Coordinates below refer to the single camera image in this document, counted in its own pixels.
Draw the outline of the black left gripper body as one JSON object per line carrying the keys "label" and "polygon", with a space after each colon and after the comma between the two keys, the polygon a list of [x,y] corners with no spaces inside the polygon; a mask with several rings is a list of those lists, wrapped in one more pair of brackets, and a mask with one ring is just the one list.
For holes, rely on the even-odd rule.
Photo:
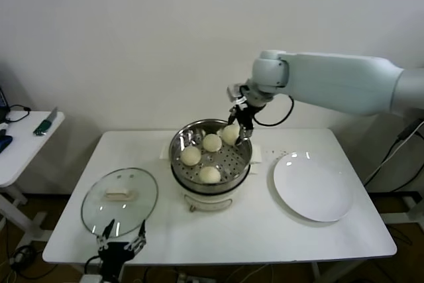
{"label": "black left gripper body", "polygon": [[134,258],[135,253],[126,249],[128,243],[112,242],[107,248],[100,248],[98,254],[102,261],[100,275],[119,276],[124,263]]}

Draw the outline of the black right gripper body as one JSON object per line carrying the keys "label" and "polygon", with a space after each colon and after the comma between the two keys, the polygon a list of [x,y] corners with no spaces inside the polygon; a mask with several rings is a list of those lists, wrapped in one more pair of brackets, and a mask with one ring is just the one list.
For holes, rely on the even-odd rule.
{"label": "black right gripper body", "polygon": [[237,105],[237,122],[239,126],[244,129],[253,129],[254,116],[261,110],[261,107],[253,107],[249,104]]}

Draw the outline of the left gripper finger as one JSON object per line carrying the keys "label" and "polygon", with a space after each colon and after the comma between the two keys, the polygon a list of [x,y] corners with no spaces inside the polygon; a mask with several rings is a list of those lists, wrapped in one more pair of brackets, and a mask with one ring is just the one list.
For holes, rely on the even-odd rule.
{"label": "left gripper finger", "polygon": [[125,248],[128,251],[140,252],[146,244],[146,220],[140,226],[137,236]]}
{"label": "left gripper finger", "polygon": [[109,236],[112,232],[115,220],[112,219],[110,223],[104,228],[102,234],[96,235],[97,248],[98,249],[107,249]]}

